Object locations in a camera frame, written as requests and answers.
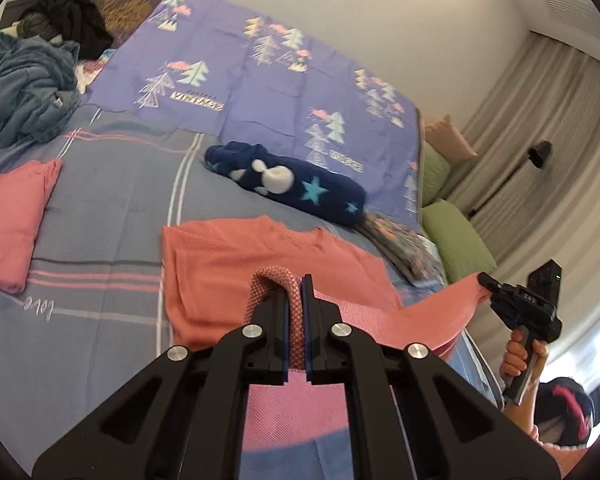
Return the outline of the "person's forearm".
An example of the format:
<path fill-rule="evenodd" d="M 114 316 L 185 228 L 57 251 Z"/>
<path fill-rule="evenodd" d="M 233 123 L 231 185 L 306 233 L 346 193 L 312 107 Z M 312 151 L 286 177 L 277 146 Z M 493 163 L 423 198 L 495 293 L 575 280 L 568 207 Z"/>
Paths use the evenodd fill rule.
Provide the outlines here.
<path fill-rule="evenodd" d="M 577 463 L 582 460 L 588 452 L 588 447 L 581 446 L 558 446 L 542 442 L 539 438 L 539 429 L 533 422 L 535 400 L 539 391 L 539 382 L 529 382 L 521 404 L 508 402 L 503 413 L 523 432 L 550 454 L 557 463 L 562 478 L 565 478 L 573 470 Z"/>

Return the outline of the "right hand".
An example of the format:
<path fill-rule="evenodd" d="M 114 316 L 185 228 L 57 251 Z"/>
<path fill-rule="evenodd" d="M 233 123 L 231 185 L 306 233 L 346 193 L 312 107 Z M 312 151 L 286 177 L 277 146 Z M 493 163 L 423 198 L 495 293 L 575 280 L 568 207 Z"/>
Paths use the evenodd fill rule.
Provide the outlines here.
<path fill-rule="evenodd" d="M 524 334 L 520 330 L 513 330 L 510 333 L 509 341 L 507 341 L 505 353 L 498 369 L 504 382 L 520 376 L 529 368 L 527 363 L 529 352 L 524 348 L 523 339 Z M 529 385 L 536 386 L 539 383 L 548 358 L 548 345 L 545 341 L 535 340 L 532 342 L 532 350 L 536 361 L 532 368 Z"/>

